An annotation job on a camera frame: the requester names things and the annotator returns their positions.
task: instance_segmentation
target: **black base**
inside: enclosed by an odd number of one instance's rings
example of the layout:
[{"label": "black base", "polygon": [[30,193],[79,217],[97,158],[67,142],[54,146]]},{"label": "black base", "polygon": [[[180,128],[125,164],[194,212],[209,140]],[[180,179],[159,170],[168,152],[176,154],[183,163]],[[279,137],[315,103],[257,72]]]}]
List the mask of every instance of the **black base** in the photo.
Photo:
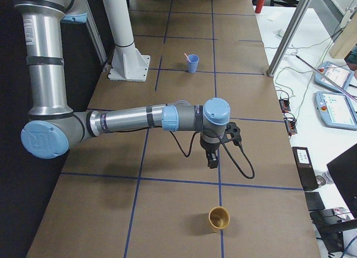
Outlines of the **black base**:
[{"label": "black base", "polygon": [[344,251],[344,238],[342,232],[324,232],[326,227],[342,223],[341,218],[334,216],[332,209],[313,211],[310,213],[312,222],[320,233],[328,252]]}]

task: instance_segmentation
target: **yellow cup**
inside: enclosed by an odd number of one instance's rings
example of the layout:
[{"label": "yellow cup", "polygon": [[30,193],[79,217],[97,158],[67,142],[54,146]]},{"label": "yellow cup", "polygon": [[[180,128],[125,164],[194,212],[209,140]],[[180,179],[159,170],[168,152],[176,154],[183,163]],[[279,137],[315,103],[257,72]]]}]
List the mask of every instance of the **yellow cup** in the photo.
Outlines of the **yellow cup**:
[{"label": "yellow cup", "polygon": [[214,207],[208,214],[208,222],[213,232],[218,233],[229,225],[228,211],[223,207]]}]

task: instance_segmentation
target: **metal pole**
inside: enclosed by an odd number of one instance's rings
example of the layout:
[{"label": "metal pole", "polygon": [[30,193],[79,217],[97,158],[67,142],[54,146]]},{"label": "metal pole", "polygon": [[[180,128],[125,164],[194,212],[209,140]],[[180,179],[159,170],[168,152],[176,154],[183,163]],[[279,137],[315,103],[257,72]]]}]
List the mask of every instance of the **metal pole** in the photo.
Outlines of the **metal pole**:
[{"label": "metal pole", "polygon": [[292,16],[290,23],[288,27],[286,28],[286,32],[283,36],[283,39],[281,40],[281,43],[278,47],[278,50],[272,60],[272,63],[270,64],[270,67],[268,68],[267,75],[269,77],[274,77],[274,73],[278,69],[278,66],[280,64],[280,61],[283,59],[283,56],[285,55],[286,49],[288,48],[292,37],[294,36],[297,28],[299,27],[299,24],[305,15],[306,10],[308,9],[308,6],[310,5],[312,0],[300,0],[299,4],[296,7],[296,10],[294,12],[294,15]]},{"label": "metal pole", "polygon": [[89,31],[89,36],[93,42],[95,52],[97,52],[99,62],[101,65],[104,65],[104,63],[107,60],[107,54],[105,53],[102,39],[100,39],[100,34],[99,34],[97,26],[95,24],[95,21],[94,21],[93,15],[91,13],[88,1],[85,0],[85,3],[87,6],[87,22],[85,24]]},{"label": "metal pole", "polygon": [[357,102],[357,99],[351,95],[349,92],[347,92],[346,90],[344,90],[343,88],[341,88],[338,84],[336,84],[334,81],[331,81],[329,79],[329,77],[327,77],[325,74],[323,74],[321,71],[315,69],[313,66],[311,66],[309,63],[307,63],[304,59],[302,59],[301,57],[299,57],[298,55],[295,55],[299,60],[301,60],[305,65],[307,65],[309,68],[311,68],[312,70],[314,70],[315,73],[319,74],[321,77],[325,78],[326,81],[328,81],[331,85],[333,85],[334,87],[336,87],[341,93],[343,93],[344,95],[348,96],[350,99],[354,100],[355,102]]}]

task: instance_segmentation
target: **wire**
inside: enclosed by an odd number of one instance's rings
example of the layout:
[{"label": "wire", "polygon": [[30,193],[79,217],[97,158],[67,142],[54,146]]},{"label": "wire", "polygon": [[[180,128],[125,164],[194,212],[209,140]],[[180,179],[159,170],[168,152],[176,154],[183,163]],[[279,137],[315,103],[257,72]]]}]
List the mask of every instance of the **wire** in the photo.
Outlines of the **wire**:
[{"label": "wire", "polygon": [[[290,114],[292,115],[292,117],[286,117],[285,114]],[[284,120],[288,120],[290,123],[290,126],[292,129],[295,129],[297,126],[297,119],[295,118],[294,114],[292,114],[291,112],[285,112],[284,113]]]},{"label": "wire", "polygon": [[[288,47],[288,49],[309,49],[309,48],[312,48],[312,47],[314,47],[314,46],[320,45],[320,44],[326,42],[327,40],[333,38],[337,33],[339,33],[340,31],[343,30],[343,29],[341,28],[341,29],[339,29],[339,30],[336,32],[337,28],[338,28],[338,26],[335,28],[334,34],[332,34],[330,37],[324,39],[322,42],[316,43],[316,44],[314,44],[314,45],[302,46],[302,47],[294,47],[294,46],[292,45],[293,47]],[[264,48],[265,48],[265,49],[278,49],[278,47],[264,47]]]},{"label": "wire", "polygon": [[284,91],[284,90],[275,90],[276,92],[283,92],[283,93],[285,93],[288,97],[287,97],[287,100],[289,101],[289,99],[290,99],[290,96],[289,96],[289,94],[286,92],[286,91]]},{"label": "wire", "polygon": [[[325,57],[326,57],[326,55],[327,55],[327,52],[329,51],[329,48],[332,46],[332,44],[333,44],[333,42],[331,41],[327,46],[326,46],[326,48],[325,48],[325,50],[323,51],[323,53],[322,53],[322,56],[320,57],[320,59],[318,60],[318,62],[317,62],[317,64],[316,64],[316,66],[318,66],[319,64],[321,64],[323,61],[324,61],[324,59],[325,59]],[[301,110],[301,106],[302,106],[302,104],[303,104],[303,102],[304,102],[304,100],[305,100],[305,97],[306,97],[306,93],[307,93],[307,90],[308,90],[308,87],[309,87],[309,85],[310,85],[310,83],[311,83],[311,81],[312,81],[312,78],[313,77],[311,77],[310,79],[309,79],[309,81],[308,81],[308,83],[307,83],[307,86],[306,86],[306,90],[305,90],[305,92],[303,93],[303,97],[302,97],[302,100],[301,100],[301,103],[300,103],[300,105],[297,107],[297,117],[296,117],[296,120],[299,118],[299,116],[300,116],[300,110]]]},{"label": "wire", "polygon": [[180,142],[177,140],[176,136],[174,135],[174,133],[172,131],[170,131],[170,134],[173,136],[173,138],[175,139],[180,151],[183,153],[183,155],[185,156],[185,158],[188,158],[191,155],[191,151],[192,151],[192,145],[194,142],[194,138],[196,136],[196,134],[198,134],[199,132],[194,132],[194,134],[192,135],[191,138],[191,143],[190,143],[190,148],[189,148],[189,152],[186,154],[182,148],[182,146],[180,145]]},{"label": "wire", "polygon": [[242,169],[240,168],[239,164],[235,161],[235,159],[233,158],[232,154],[230,153],[230,151],[228,150],[227,146],[225,145],[225,143],[222,141],[222,138],[217,134],[217,132],[215,130],[212,129],[204,129],[203,131],[209,131],[215,134],[215,136],[217,137],[217,139],[219,140],[219,142],[222,144],[224,150],[227,152],[227,155],[229,156],[229,158],[232,160],[232,162],[234,163],[234,165],[237,167],[238,171],[246,178],[246,179],[253,179],[255,177],[255,171],[253,168],[252,163],[250,162],[250,160],[248,159],[247,155],[245,155],[244,150],[243,150],[243,146],[242,143],[239,142],[238,147],[240,148],[241,153],[243,154],[244,158],[247,160],[250,169],[252,170],[252,176],[248,176],[246,175]]},{"label": "wire", "polygon": [[350,243],[348,243],[347,247],[345,248],[344,252],[341,255],[341,258],[343,258],[345,256],[345,254],[347,253],[348,248],[351,246],[351,244],[357,239],[357,236],[355,236],[354,238],[352,238],[352,240],[350,241]]},{"label": "wire", "polygon": [[114,133],[131,133],[131,132],[137,132],[137,131],[141,131],[141,130],[146,130],[149,129],[150,127],[144,127],[144,128],[139,128],[139,129],[135,129],[135,130],[123,130],[123,131],[115,131]]},{"label": "wire", "polygon": [[291,69],[291,70],[293,70],[293,71],[295,71],[295,72],[297,72],[297,73],[300,73],[300,74],[304,74],[304,73],[308,73],[308,72],[313,72],[313,71],[312,71],[312,70],[309,70],[309,71],[298,71],[298,70],[294,69],[293,67],[284,67],[281,71],[278,72],[277,77],[275,78],[274,83],[275,83],[276,85],[279,85],[279,86],[282,86],[282,87],[285,87],[285,88],[289,89],[289,90],[291,91],[291,94],[292,94],[292,95],[290,96],[290,98],[293,98],[293,97],[295,97],[294,91],[293,91],[289,86],[286,86],[286,85],[283,85],[283,84],[278,83],[278,79],[279,79],[280,73],[282,73],[282,72],[283,72],[284,70],[286,70],[286,69]]}]

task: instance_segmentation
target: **table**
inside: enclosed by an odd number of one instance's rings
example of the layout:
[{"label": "table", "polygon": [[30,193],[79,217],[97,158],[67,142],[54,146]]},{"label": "table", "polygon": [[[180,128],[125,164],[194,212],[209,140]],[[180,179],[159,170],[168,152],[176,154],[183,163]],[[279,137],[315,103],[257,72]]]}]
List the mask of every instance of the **table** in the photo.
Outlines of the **table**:
[{"label": "table", "polygon": [[[219,168],[207,168],[198,137],[186,159],[161,129],[103,134],[71,150],[29,257],[319,257],[252,1],[131,0],[129,13],[136,47],[151,55],[147,80],[103,73],[89,109],[223,98],[256,177],[222,148]],[[200,56],[195,74],[184,53]],[[186,149],[192,132],[177,137]],[[215,206],[231,215],[221,233],[207,231]]]},{"label": "table", "polygon": [[[295,8],[287,7],[263,7],[262,13],[257,15],[258,25],[264,46],[266,47],[269,63],[272,61],[276,52],[274,47],[278,47],[281,41],[281,37],[277,35],[277,31],[287,27],[294,10]],[[291,44],[296,48],[309,47],[321,43],[328,38],[329,34],[319,20],[316,12],[310,8],[307,10]],[[298,54],[310,64],[318,65],[322,63],[319,59],[330,42],[331,40],[328,39],[319,45],[308,49],[298,49],[297,51]],[[301,72],[309,70],[301,61],[289,55],[289,53],[295,51],[294,49],[287,50],[287,54],[280,63],[274,80],[293,90],[295,97],[291,99],[290,107],[295,116],[297,116],[298,107],[303,99],[306,86],[311,78],[311,73],[298,74],[291,69],[284,69],[282,71],[284,67],[291,67]],[[332,59],[328,53],[324,60],[332,61],[338,65],[345,64],[344,60]],[[283,87],[282,89],[292,94],[292,91],[288,88]],[[308,147],[315,174],[321,174],[326,171],[326,164],[329,161],[357,143],[357,133],[355,131],[327,128],[322,125],[313,104],[313,95],[315,92],[323,90],[326,89],[312,82],[310,83],[301,106],[300,114],[298,115],[298,134],[293,135],[290,139],[292,147]],[[349,88],[348,92],[357,95],[357,90],[353,90],[353,88]],[[319,188],[318,191],[326,208],[347,208],[334,184],[323,186]],[[320,247],[321,254],[327,255],[327,253],[324,253],[324,248],[321,244]]]}]

